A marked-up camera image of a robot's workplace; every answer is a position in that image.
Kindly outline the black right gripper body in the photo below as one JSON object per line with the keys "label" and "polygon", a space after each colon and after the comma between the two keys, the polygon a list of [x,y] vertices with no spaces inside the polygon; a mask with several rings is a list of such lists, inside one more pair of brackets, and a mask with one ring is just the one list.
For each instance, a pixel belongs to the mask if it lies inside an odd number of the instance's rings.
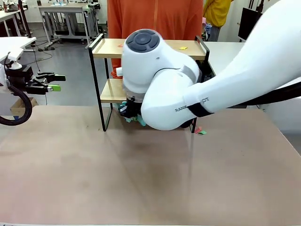
{"label": "black right gripper body", "polygon": [[141,115],[142,103],[138,103],[132,100],[127,100],[119,105],[119,114],[125,118],[133,118]]}

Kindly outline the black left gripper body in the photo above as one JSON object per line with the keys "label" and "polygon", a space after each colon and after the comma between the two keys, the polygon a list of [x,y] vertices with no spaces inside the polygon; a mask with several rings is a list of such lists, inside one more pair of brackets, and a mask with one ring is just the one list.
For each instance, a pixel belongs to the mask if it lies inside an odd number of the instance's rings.
{"label": "black left gripper body", "polygon": [[6,67],[6,76],[9,84],[22,92],[34,93],[31,87],[33,70],[31,66],[22,65],[20,69],[11,69]]}

